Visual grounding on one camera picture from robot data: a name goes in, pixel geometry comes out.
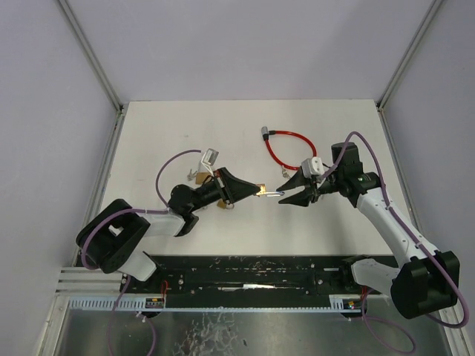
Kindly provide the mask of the silver key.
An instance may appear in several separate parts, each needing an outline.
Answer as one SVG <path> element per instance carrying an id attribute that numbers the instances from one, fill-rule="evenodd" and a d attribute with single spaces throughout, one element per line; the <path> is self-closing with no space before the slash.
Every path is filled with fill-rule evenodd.
<path id="1" fill-rule="evenodd" d="M 289 172 L 285 169 L 284 166 L 281 166 L 281 174 L 284 179 L 290 179 Z"/>

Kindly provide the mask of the brass padlock with key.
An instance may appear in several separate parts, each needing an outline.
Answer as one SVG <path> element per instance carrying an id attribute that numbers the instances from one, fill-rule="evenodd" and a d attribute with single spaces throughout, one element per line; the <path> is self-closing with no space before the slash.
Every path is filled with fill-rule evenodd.
<path id="1" fill-rule="evenodd" d="M 225 201 L 223 201 L 223 200 L 219 200 L 219 201 L 217 202 L 217 207 L 218 207 L 218 208 L 222 208 L 222 209 L 224 209 L 224 210 L 231 210 L 231 209 L 233 209 L 233 208 L 235 207 L 235 205 L 234 205 L 233 203 L 227 203 L 227 202 L 225 202 Z"/>

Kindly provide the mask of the large brass long-shackle padlock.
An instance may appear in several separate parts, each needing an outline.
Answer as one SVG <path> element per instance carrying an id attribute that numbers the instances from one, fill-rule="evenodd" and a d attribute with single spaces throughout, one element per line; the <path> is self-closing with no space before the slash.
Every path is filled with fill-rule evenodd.
<path id="1" fill-rule="evenodd" d="M 198 172 L 195 177 L 195 184 L 202 185 L 203 183 L 209 181 L 212 178 L 212 175 L 209 172 Z"/>

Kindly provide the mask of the small brass padlock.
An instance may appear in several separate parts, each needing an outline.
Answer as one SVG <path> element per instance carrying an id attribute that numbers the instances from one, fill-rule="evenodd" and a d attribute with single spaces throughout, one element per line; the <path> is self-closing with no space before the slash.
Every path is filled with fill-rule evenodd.
<path id="1" fill-rule="evenodd" d="M 285 193 L 283 191 L 268 191 L 265 184 L 258 184 L 259 192 L 255 195 L 257 197 L 282 197 Z"/>

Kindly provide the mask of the keys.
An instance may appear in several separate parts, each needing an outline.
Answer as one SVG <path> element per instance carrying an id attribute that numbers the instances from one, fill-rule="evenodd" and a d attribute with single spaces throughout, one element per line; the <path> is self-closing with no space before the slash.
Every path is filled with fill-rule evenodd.
<path id="1" fill-rule="evenodd" d="M 187 175 L 187 180 L 192 181 L 197 176 L 197 171 L 190 170 Z"/>

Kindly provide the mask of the red cable lock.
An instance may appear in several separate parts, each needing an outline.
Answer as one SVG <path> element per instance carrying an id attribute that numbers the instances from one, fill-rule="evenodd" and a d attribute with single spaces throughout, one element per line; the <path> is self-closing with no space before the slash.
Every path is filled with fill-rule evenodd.
<path id="1" fill-rule="evenodd" d="M 303 134 L 261 127 L 261 138 L 273 161 L 286 171 L 298 170 L 298 158 L 318 155 L 311 139 Z"/>

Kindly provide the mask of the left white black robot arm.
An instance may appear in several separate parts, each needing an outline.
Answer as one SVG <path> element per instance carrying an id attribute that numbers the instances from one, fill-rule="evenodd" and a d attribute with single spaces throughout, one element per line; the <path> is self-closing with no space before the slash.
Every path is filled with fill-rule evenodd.
<path id="1" fill-rule="evenodd" d="M 145 282 L 157 264 L 139 249 L 143 238 L 184 236 L 199 220 L 195 211 L 219 201 L 234 205 L 260 190 L 259 185 L 219 168 L 197 188 L 175 186 L 163 210 L 133 208 L 124 199 L 116 199 L 77 235 L 81 264 L 88 270 L 99 269 L 105 274 L 118 271 Z"/>

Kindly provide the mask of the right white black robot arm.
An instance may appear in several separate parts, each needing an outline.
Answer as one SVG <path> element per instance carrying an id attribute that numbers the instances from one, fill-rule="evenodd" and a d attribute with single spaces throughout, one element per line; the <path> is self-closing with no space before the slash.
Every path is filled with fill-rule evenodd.
<path id="1" fill-rule="evenodd" d="M 387 295 L 399 313 L 413 319 L 455 306 L 460 300 L 459 260 L 441 252 L 399 214 L 383 188 L 381 176 L 364 172 L 355 143 L 331 147 L 336 168 L 324 175 L 320 158 L 306 159 L 280 189 L 303 190 L 282 199 L 283 204 L 307 207 L 325 194 L 340 194 L 375 227 L 396 259 L 395 267 L 365 256 L 347 261 L 354 282 Z"/>

